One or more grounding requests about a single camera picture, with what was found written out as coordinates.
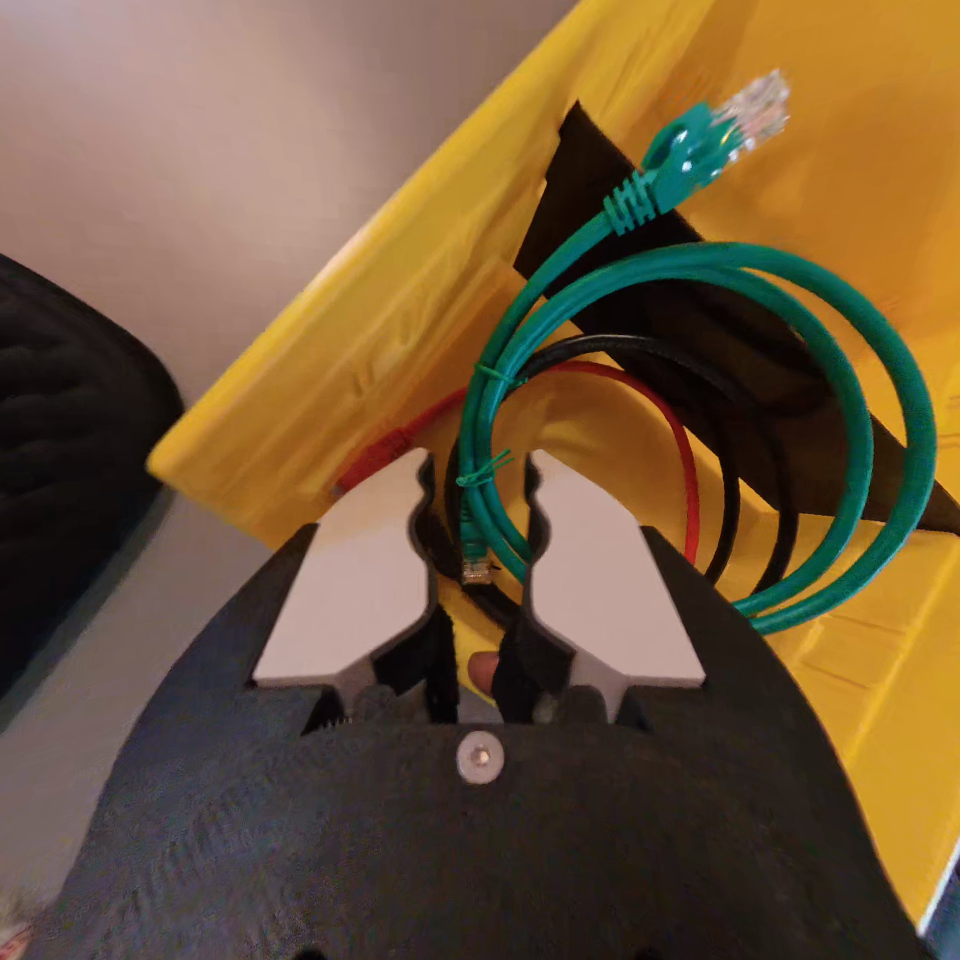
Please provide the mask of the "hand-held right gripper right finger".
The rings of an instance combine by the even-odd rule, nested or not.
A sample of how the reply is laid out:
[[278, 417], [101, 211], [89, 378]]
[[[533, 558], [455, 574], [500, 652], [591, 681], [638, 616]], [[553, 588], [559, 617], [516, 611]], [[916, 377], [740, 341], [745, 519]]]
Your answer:
[[608, 723], [632, 689], [701, 690], [706, 670], [630, 510], [542, 449], [525, 482], [532, 559], [498, 654], [504, 720], [529, 723], [571, 690]]

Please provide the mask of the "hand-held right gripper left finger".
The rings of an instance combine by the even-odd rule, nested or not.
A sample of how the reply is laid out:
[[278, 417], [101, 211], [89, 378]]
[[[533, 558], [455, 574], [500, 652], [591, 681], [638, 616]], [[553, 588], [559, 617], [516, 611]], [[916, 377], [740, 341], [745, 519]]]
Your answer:
[[419, 531], [434, 458], [416, 447], [344, 493], [318, 521], [251, 679], [326, 688], [344, 707], [364, 690], [420, 690], [436, 723], [458, 720], [450, 617]]

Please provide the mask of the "yellow plastic bin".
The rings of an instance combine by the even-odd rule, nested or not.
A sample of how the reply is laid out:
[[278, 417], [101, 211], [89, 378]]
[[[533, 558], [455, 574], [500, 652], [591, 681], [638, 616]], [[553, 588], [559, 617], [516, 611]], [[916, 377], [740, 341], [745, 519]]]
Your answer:
[[[715, 240], [836, 272], [914, 354], [958, 502], [958, 2], [580, 2], [150, 454], [272, 548], [332, 505], [390, 421], [473, 370], [579, 102], [632, 162], [698, 101], [781, 67], [783, 136], [692, 198]], [[958, 521], [925, 519], [876, 579], [770, 643], [846, 766], [920, 928], [958, 848]]]

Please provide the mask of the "black bin divider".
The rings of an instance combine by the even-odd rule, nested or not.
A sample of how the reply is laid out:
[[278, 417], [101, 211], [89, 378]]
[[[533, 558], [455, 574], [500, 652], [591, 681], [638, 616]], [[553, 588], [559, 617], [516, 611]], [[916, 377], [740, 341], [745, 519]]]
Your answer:
[[[546, 186], [514, 269], [529, 280], [572, 234], [603, 209], [634, 165], [576, 102], [558, 127]], [[622, 258], [703, 238], [677, 211], [623, 236], [612, 234], [550, 286], [550, 298], [583, 276]], [[584, 333], [643, 334], [669, 342], [720, 369], [758, 401], [782, 442], [790, 489], [800, 514], [831, 517], [844, 488], [847, 442], [838, 401], [804, 344], [776, 314], [742, 294], [698, 281], [656, 281], [610, 294], [583, 308], [573, 323]], [[902, 485], [903, 444], [871, 415], [873, 469], [862, 519], [889, 519]], [[770, 455], [742, 419], [730, 428], [740, 477], [774, 508], [781, 506]], [[918, 529], [958, 536], [958, 499], [935, 484]]]

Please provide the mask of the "black quilted wrist rest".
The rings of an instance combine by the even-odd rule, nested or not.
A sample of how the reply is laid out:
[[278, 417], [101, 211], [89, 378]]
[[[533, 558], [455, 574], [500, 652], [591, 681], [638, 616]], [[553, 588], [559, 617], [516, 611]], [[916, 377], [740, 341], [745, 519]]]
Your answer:
[[1, 257], [1, 691], [153, 507], [147, 458], [185, 412], [137, 337]]

